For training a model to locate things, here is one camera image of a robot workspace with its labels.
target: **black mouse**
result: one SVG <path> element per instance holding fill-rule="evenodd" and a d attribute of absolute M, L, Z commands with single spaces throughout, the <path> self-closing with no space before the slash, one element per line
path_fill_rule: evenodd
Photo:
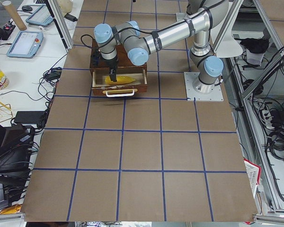
<path fill-rule="evenodd" d="M 22 10 L 26 12 L 33 11 L 33 8 L 31 6 L 22 6 Z"/>

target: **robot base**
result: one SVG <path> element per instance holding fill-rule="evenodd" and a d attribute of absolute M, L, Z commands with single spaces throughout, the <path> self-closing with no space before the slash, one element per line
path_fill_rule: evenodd
<path fill-rule="evenodd" d="M 204 101 L 204 102 L 223 102 L 223 95 L 220 85 L 215 86 L 211 93 L 201 94 L 193 88 L 193 82 L 199 76 L 199 72 L 184 72 L 186 95 L 188 101 Z"/>

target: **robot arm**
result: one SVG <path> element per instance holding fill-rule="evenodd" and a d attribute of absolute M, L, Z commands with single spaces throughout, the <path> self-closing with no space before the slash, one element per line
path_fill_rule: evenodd
<path fill-rule="evenodd" d="M 150 54 L 195 35 L 190 58 L 202 68 L 204 66 L 200 65 L 200 62 L 207 55 L 211 55 L 209 31 L 225 18 L 228 4 L 228 0 L 189 0 L 184 19 L 164 29 L 153 31 L 144 38 L 139 38 L 139 27 L 135 21 L 114 27 L 99 24 L 94 30 L 95 40 L 109 67 L 116 68 L 116 45 L 122 44 L 131 62 L 139 66 L 147 62 Z"/>

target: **yellow corn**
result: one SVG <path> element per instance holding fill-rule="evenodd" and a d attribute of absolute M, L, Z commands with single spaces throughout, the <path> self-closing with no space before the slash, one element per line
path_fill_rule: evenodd
<path fill-rule="evenodd" d="M 105 78 L 105 83 L 108 85 L 122 85 L 122 84 L 129 84 L 134 82 L 135 79 L 132 77 L 127 76 L 117 76 L 117 82 L 113 82 L 110 80 L 110 77 Z"/>

